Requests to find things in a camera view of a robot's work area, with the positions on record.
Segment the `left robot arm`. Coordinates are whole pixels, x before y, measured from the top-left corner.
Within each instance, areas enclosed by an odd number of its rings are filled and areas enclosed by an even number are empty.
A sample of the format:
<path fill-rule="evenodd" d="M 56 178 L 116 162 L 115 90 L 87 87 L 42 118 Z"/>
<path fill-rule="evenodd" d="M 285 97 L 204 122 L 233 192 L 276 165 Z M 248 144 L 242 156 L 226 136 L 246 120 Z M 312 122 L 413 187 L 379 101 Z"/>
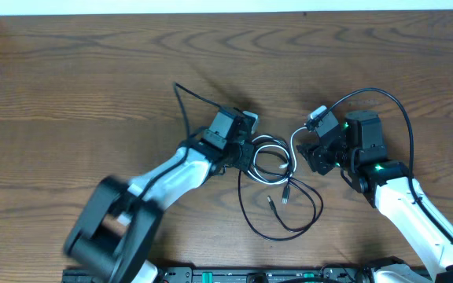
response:
<path fill-rule="evenodd" d="M 223 169 L 246 171 L 258 122 L 252 112 L 221 107 L 209 127 L 187 136 L 160 166 L 127 182 L 102 179 L 66 238 L 64 254 L 96 282 L 155 281 L 158 269 L 148 254 L 164 212 Z"/>

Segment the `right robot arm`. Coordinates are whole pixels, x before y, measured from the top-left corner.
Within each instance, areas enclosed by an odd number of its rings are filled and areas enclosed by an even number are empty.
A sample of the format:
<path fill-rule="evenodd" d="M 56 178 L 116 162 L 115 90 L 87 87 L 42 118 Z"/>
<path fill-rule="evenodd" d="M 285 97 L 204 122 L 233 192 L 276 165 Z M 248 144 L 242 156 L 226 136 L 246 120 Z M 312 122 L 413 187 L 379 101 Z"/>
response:
<path fill-rule="evenodd" d="M 367 280 L 453 282 L 453 225 L 409 176 L 407 166 L 389 159 L 378 114 L 349 112 L 340 124 L 321 106 L 308 115 L 305 126 L 318 141 L 296 149 L 311 170 L 326 175 L 340 168 L 348 185 L 402 233 L 429 273 L 423 277 L 398 259 L 383 259 L 370 268 Z"/>

